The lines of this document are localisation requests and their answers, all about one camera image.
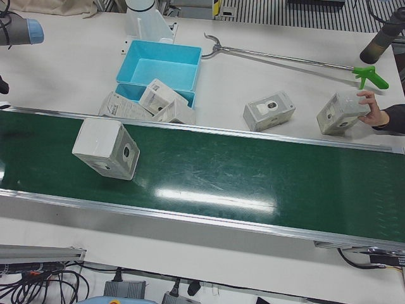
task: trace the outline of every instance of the blue plastic bin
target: blue plastic bin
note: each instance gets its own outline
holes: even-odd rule
[[[147,86],[155,78],[178,91],[194,91],[201,48],[134,40],[116,81]]]
[[[146,85],[139,85],[139,84],[118,84],[115,92],[129,100],[135,101],[136,103],[139,102],[142,94],[146,90]],[[194,96],[195,94],[190,91],[178,91],[175,90],[179,95],[183,96],[188,102],[188,106],[190,108],[194,107]]]

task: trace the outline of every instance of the white table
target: white table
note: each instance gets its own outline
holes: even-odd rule
[[[123,61],[124,15],[110,13],[88,20],[79,16],[30,16],[44,27],[45,42],[1,50],[1,75],[10,84],[10,94],[2,99],[26,108],[96,114],[116,86],[115,76]],[[176,21],[176,42],[201,46],[204,53],[213,45],[203,37],[206,32],[219,37],[223,45],[341,65],[361,65],[358,54],[373,37],[206,20]],[[391,85],[388,91],[378,93],[380,104],[400,103],[404,96],[390,50],[377,68]],[[283,89],[297,110],[289,123],[271,132],[330,139],[320,135],[315,116],[336,90],[355,89],[357,84],[347,72],[286,62],[267,65],[219,54],[201,63],[197,123],[247,130],[242,119],[245,102]],[[338,140],[405,146],[403,137],[377,135],[360,123]],[[402,303],[405,296],[399,273],[354,269],[335,250],[316,249],[309,241],[191,224],[185,229],[179,223],[148,218],[120,223],[104,213],[96,213],[100,227],[87,227],[86,216],[92,216],[87,212],[59,214],[50,208],[42,213],[24,206],[11,207],[7,201],[1,204],[7,205],[0,218],[0,229],[8,231],[0,235],[3,244],[82,247],[92,262],[353,304]],[[122,225],[125,233],[115,231],[115,225]],[[364,262],[363,256],[351,258]]]
[[[103,99],[115,90],[115,77],[125,47],[124,16],[109,14],[92,19],[35,15],[44,27],[45,41],[34,46],[3,50],[1,75],[10,84],[4,99],[12,105],[46,110],[96,114]],[[210,53],[217,36],[224,46],[246,48],[346,66],[365,66],[359,53],[374,34],[311,28],[246,25],[210,20],[170,19],[179,24],[176,43],[201,46]],[[377,93],[381,108],[404,102],[392,50],[376,64],[390,84]],[[377,132],[358,123],[345,136],[323,136],[316,115],[339,90],[358,89],[359,80],[347,71],[300,65],[288,61],[262,63],[227,54],[202,60],[197,79],[197,124],[249,130],[242,118],[248,101],[284,90],[296,105],[292,119],[265,132],[306,139],[405,146],[405,137]]]

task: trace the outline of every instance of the hand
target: hand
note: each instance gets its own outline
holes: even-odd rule
[[[375,100],[374,92],[363,91],[357,94],[357,96],[365,96],[366,98],[361,100],[359,104],[368,105],[370,112],[366,116],[360,116],[359,119],[372,127],[378,127],[381,125],[387,125],[390,122],[390,117],[385,111],[381,111],[378,107],[377,100]]]

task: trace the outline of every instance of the green trigger handle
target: green trigger handle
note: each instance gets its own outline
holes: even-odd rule
[[[360,89],[365,87],[366,79],[374,83],[379,89],[388,89],[389,85],[383,78],[375,72],[375,66],[370,65],[366,68],[354,67],[353,74],[357,74],[356,78],[361,78]]]

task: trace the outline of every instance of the conveyor belt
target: conveyor belt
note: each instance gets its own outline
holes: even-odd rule
[[[0,188],[405,243],[404,155],[126,125],[125,181],[72,155],[81,123],[0,111]]]

